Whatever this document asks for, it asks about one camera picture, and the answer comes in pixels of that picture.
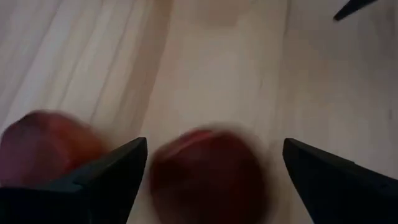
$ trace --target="wooden floor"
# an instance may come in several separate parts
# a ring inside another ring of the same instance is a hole
[[[34,109],[112,147],[196,126],[256,139],[267,223],[311,223],[282,161],[294,137],[398,179],[398,3],[346,20],[345,0],[0,0],[1,131]],[[144,179],[129,223],[157,223]]]

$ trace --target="light wood floor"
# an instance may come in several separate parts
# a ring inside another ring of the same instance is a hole
[[[398,179],[398,6],[345,0],[0,0],[1,131],[34,109],[152,153],[242,127],[268,159],[268,223],[311,223],[282,161],[294,137]],[[144,180],[129,223],[157,223]]]

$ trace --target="red apple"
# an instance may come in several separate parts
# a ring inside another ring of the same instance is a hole
[[[231,131],[199,129],[161,147],[150,167],[150,193],[164,224],[254,224],[266,186],[249,145]]]
[[[88,126],[64,114],[34,111],[2,135],[0,183],[13,187],[44,184],[105,152]]]

